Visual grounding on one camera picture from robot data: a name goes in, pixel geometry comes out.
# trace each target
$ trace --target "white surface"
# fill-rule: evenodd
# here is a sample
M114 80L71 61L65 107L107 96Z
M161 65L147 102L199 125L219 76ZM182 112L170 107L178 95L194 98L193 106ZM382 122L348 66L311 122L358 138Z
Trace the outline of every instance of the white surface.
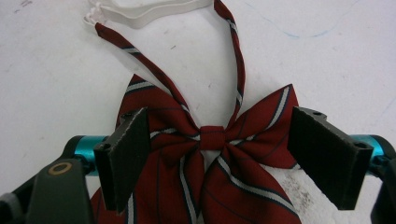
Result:
M396 4L390 0L224 0L245 56L243 109L293 83L300 105L346 133L396 145ZM72 136L110 134L136 60L84 29L82 0L0 2L0 194L55 160ZM212 7L140 30L110 23L171 77L197 124L225 125L235 98L228 25ZM340 212L303 172L272 171L303 223L370 223L380 181ZM89 179L91 192L96 180Z

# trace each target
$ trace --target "brass ring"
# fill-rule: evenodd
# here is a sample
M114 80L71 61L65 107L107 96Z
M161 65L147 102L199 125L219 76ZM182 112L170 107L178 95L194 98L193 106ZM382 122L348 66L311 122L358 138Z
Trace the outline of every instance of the brass ring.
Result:
M70 162L60 162L55 165L53 165L51 168L49 168L49 174L50 175L61 175L66 173L72 168L72 163Z

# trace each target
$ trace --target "bow tie knot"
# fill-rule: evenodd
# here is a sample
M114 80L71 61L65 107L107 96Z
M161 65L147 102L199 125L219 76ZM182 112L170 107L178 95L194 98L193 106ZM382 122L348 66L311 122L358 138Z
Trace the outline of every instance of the bow tie knot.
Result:
M201 150L222 150L225 145L225 132L222 126L203 126L200 129Z

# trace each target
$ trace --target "dark red fabric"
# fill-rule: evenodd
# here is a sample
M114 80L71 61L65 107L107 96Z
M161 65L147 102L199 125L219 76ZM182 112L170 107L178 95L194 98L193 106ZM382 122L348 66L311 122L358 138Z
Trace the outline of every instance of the dark red fabric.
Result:
M134 75L122 99L119 117L148 108L152 147L128 204L129 223L196 223L200 213L205 223L301 223L284 190L260 167L296 164L286 149L291 110L297 105L294 89L289 85L270 94L237 119L245 85L243 58L231 12L220 0L215 10L230 23L237 62L236 104L225 129L198 128L160 68L117 32L95 26L99 36L135 56L171 92ZM221 151L206 173L201 150ZM97 223L120 222L94 199Z

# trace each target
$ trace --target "bow tie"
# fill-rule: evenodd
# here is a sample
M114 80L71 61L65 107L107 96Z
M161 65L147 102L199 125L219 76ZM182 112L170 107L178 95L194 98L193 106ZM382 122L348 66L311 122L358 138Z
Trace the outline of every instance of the bow tie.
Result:
M125 218L128 223L196 223L201 213L205 223L301 223L284 190L260 166L296 164L287 150L291 110L297 105L294 89L275 91L236 118L244 63L233 15L220 0L215 10L230 24L237 61L236 103L225 129L198 128L172 80L120 34L95 25L99 36L136 57L171 92L137 75L130 81L119 117L148 108L151 152L124 217L106 211L100 193L93 196L97 223L123 223ZM219 155L205 167L204 155L211 150Z

